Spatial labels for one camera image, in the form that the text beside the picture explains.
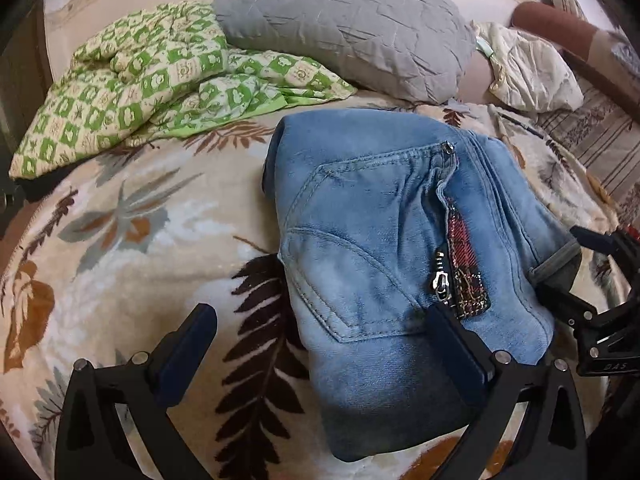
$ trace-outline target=quilted pillow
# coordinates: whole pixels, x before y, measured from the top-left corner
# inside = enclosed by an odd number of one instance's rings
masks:
[[[439,104],[475,49],[450,0],[215,0],[229,43],[313,57],[356,85]]]

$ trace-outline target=fern leaf pattern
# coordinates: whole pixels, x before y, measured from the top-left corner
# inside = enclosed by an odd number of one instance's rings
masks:
[[[216,148],[222,150],[230,144],[234,148],[237,148],[238,144],[240,144],[247,149],[252,142],[266,144],[267,141],[264,137],[268,137],[272,133],[273,130],[271,128],[260,126],[260,124],[253,121],[238,121],[205,134],[189,137],[184,141],[184,145],[190,148],[197,144],[198,147],[194,155],[204,150],[207,150],[207,153],[211,153]]]
[[[242,362],[222,381],[231,389],[216,412],[230,416],[216,435],[218,442],[226,441],[216,460],[223,463],[220,478],[268,480],[267,463],[280,462],[273,437],[290,438],[278,411],[304,413],[291,381],[309,378],[296,355],[305,348],[276,254],[254,258],[234,278],[242,283],[232,294],[245,295],[236,313],[246,317],[238,330],[241,339],[223,361]]]

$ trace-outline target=screw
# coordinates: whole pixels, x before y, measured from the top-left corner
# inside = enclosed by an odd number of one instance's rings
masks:
[[[565,372],[569,369],[569,365],[566,363],[564,359],[556,359],[554,361],[554,366],[561,372]]]
[[[143,365],[149,359],[149,354],[146,352],[138,352],[137,354],[133,354],[131,358],[131,362],[135,365]]]
[[[88,365],[88,362],[86,359],[78,359],[78,361],[74,363],[74,370],[79,372],[80,370],[85,368],[87,365]]]
[[[500,364],[508,365],[511,362],[511,354],[506,350],[498,350],[494,356]]]

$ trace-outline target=light blue jeans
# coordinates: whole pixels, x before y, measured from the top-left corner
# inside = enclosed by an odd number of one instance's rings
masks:
[[[553,318],[530,276],[563,275],[570,286],[580,249],[500,140],[415,114],[294,114],[271,140],[263,189],[338,458],[414,446],[475,413],[424,335],[447,200],[466,222],[491,302],[464,326],[521,363],[535,364],[551,342]]]

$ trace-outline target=bedding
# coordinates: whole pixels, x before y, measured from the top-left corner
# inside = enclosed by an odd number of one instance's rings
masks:
[[[579,20],[587,21],[584,11],[578,0],[551,0],[556,9],[562,9],[564,12],[574,15]]]
[[[476,39],[450,0],[214,0],[241,48],[309,56],[363,88],[439,104]]]
[[[499,108],[415,107],[367,91],[320,107],[420,113],[497,137],[565,225],[599,232],[617,225],[571,153],[506,120]],[[214,478],[426,478],[459,439],[461,431],[356,463],[338,461],[326,446],[275,255],[275,214],[260,192],[274,127],[304,109],[185,139],[120,144],[81,164],[43,200],[0,278],[0,420],[41,478],[52,478],[73,362],[113,365],[152,349],[198,302],[216,308],[218,334],[168,415]],[[617,268],[606,256],[582,256],[572,292],[600,311],[618,304],[626,289]],[[554,345],[565,345],[561,355],[575,368],[575,346],[557,334]],[[578,378],[577,388],[590,431],[606,382]],[[128,411],[118,411],[142,471],[158,478]],[[484,478],[504,462],[518,422]]]
[[[500,101],[537,113],[582,104],[574,73],[549,42],[499,23],[478,23],[475,30],[493,51],[489,61],[495,80],[489,90]]]
[[[580,75],[577,80],[584,105],[540,114],[538,126],[602,184],[620,221],[640,228],[640,125],[590,81]]]
[[[574,72],[636,120],[640,118],[640,78],[634,74],[640,60],[626,38],[539,2],[520,4],[513,12],[512,23],[567,50],[564,58]]]
[[[20,142],[10,176],[35,178],[123,140],[188,137],[354,91],[311,58],[231,47],[208,5],[162,4],[111,23],[76,50]]]

